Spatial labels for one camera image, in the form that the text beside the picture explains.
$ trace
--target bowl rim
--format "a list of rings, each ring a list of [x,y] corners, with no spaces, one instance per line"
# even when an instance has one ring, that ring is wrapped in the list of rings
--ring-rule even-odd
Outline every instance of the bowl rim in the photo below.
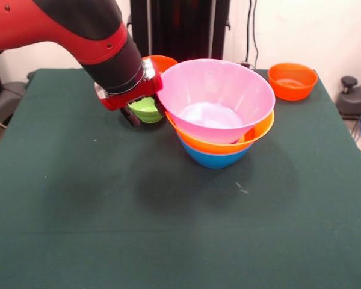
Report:
[[[268,110],[267,114],[266,114],[264,117],[262,117],[262,118],[260,118],[260,119],[258,119],[258,120],[256,120],[256,121],[254,121],[254,122],[252,122],[252,123],[248,123],[248,124],[246,124],[246,125],[243,125],[243,126],[236,126],[236,127],[233,127],[233,128],[209,128],[209,127],[207,127],[207,126],[196,125],[195,123],[191,123],[192,125],[198,126],[199,128],[216,129],[216,130],[219,130],[219,131],[221,131],[221,130],[233,131],[233,130],[236,130],[236,129],[242,129],[242,128],[246,128],[246,127],[248,127],[248,126],[256,125],[257,123],[263,121],[266,117],[268,117],[269,114],[274,110],[274,107],[276,106],[276,96],[275,96],[275,93],[274,93],[273,88],[270,86],[270,83],[269,83],[265,78],[263,78],[262,76],[260,76],[260,74],[256,73],[255,71],[252,71],[251,69],[246,68],[246,67],[244,67],[244,66],[242,66],[242,65],[240,65],[240,64],[238,64],[238,63],[234,63],[234,62],[227,61],[227,60],[212,59],[212,58],[191,59],[191,60],[187,60],[187,61],[180,62],[180,63],[178,63],[177,65],[174,65],[174,66],[170,67],[169,69],[167,69],[167,70],[162,74],[162,77],[165,76],[166,73],[171,72],[173,69],[175,69],[175,68],[177,68],[177,67],[179,67],[179,66],[184,66],[184,65],[186,65],[187,63],[190,63],[190,62],[201,62],[201,63],[203,63],[203,62],[211,62],[211,63],[217,63],[217,64],[218,64],[218,63],[223,63],[223,64],[230,65],[230,66],[238,66],[238,67],[240,67],[240,68],[242,68],[242,69],[248,70],[248,71],[250,72],[250,74],[252,73],[252,74],[256,75],[257,78],[259,78],[264,84],[266,84],[267,89],[271,92],[271,93],[270,93],[270,95],[272,96],[272,100],[271,100],[271,101],[272,101],[272,103],[273,103],[273,104],[271,105],[271,108]],[[183,119],[183,118],[175,115],[174,113],[172,113],[172,112],[163,104],[162,101],[161,101],[161,103],[162,103],[162,105],[164,106],[164,108],[165,108],[169,113],[171,113],[172,115],[174,115],[174,116],[177,117],[178,119],[183,120],[184,122],[188,122],[187,120],[185,120],[185,119]]]
[[[252,143],[250,146],[247,146],[247,147],[244,148],[243,150],[240,150],[240,151],[238,151],[238,152],[232,152],[231,154],[212,154],[212,153],[210,153],[210,152],[202,152],[202,151],[200,151],[200,150],[198,150],[198,149],[196,149],[196,148],[193,148],[193,147],[190,146],[188,143],[186,143],[186,142],[180,137],[179,134],[177,134],[177,136],[178,136],[178,138],[180,139],[180,141],[182,142],[182,144],[185,145],[185,146],[187,146],[189,149],[191,149],[191,150],[193,150],[193,151],[195,151],[195,152],[197,152],[197,153],[200,153],[200,154],[202,154],[202,155],[208,155],[208,156],[210,156],[210,157],[230,157],[230,156],[232,156],[232,155],[238,155],[238,154],[241,154],[241,153],[247,151],[247,150],[250,149],[251,146],[253,145],[253,143]]]
[[[307,70],[311,71],[311,72],[315,75],[315,78],[316,78],[315,82],[314,82],[313,84],[311,84],[311,85],[306,85],[306,86],[302,86],[302,87],[294,87],[294,86],[288,86],[288,85],[279,84],[276,79],[274,79],[274,78],[272,78],[272,77],[270,76],[270,70],[271,70],[272,68],[275,68],[275,67],[277,67],[277,66],[284,65],[284,64],[293,64],[293,65],[296,65],[296,66],[300,66],[300,67],[302,67],[302,68],[306,68]],[[305,66],[305,65],[303,65],[303,64],[295,63],[295,62],[282,62],[282,63],[277,63],[277,64],[271,66],[271,67],[268,69],[268,71],[267,71],[267,76],[269,77],[269,81],[272,80],[272,81],[274,81],[274,82],[275,82],[277,85],[279,85],[279,86],[288,87],[289,89],[294,89],[294,90],[309,89],[309,88],[311,88],[311,87],[314,87],[314,86],[317,84],[317,82],[318,82],[318,74],[316,73],[316,71],[315,71],[314,69],[311,69],[311,68],[309,68],[309,67],[307,67],[307,66]]]
[[[274,124],[274,120],[276,118],[275,116],[275,112],[274,110],[271,111],[270,114],[268,114],[267,117],[269,117],[271,115],[271,120],[270,120],[270,124],[268,125],[267,129],[265,129],[265,131],[259,135],[258,137],[255,137],[251,140],[246,140],[245,138],[245,141],[242,142],[242,143],[229,143],[229,144],[219,144],[219,143],[210,143],[208,141],[204,141],[204,140],[199,140],[187,133],[185,133],[185,131],[181,130],[174,122],[174,120],[171,118],[171,115],[168,113],[168,111],[165,112],[165,115],[166,115],[166,118],[168,119],[168,121],[170,122],[170,124],[174,127],[174,129],[176,130],[176,132],[180,131],[182,134],[185,134],[187,135],[189,138],[192,138],[193,140],[197,140],[199,141],[200,143],[203,143],[203,144],[206,144],[206,145],[213,145],[213,146],[241,146],[241,145],[247,145],[247,144],[250,144],[250,143],[254,143],[256,141],[258,141],[260,138],[264,137],[270,130],[271,128],[273,127],[273,124]]]
[[[134,107],[134,104],[135,104],[135,103],[140,102],[140,101],[143,101],[144,99],[147,99],[147,98],[152,98],[152,96],[151,96],[151,95],[147,95],[147,96],[141,98],[141,99],[138,100],[138,101],[133,101],[133,102],[131,102],[131,103],[128,103],[127,106],[128,106],[128,108],[131,109],[133,112],[138,112],[138,113],[143,113],[143,114],[151,114],[151,113],[153,113],[153,114],[158,114],[159,111],[158,111],[158,109],[155,107],[155,104],[152,105],[152,106],[150,106],[150,107],[154,107],[154,108],[155,108],[154,111],[143,111],[143,110],[136,109],[136,108]]]
[[[176,64],[179,63],[179,62],[176,61],[174,58],[171,58],[171,57],[166,56],[166,55],[160,55],[160,54],[154,54],[154,55],[148,55],[148,56],[142,57],[142,59],[149,59],[149,58],[173,60],[173,62],[176,62]]]

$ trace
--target table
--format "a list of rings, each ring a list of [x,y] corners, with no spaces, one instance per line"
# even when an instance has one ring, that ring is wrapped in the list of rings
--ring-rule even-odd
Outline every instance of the table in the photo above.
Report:
[[[0,144],[3,288],[361,288],[361,155],[321,81],[211,170],[39,70]]]

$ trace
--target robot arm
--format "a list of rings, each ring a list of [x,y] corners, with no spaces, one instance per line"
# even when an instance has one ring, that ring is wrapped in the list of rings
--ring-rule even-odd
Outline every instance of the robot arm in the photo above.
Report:
[[[66,48],[105,91],[109,110],[162,88],[141,55],[115,0],[0,0],[0,52],[52,41]]]

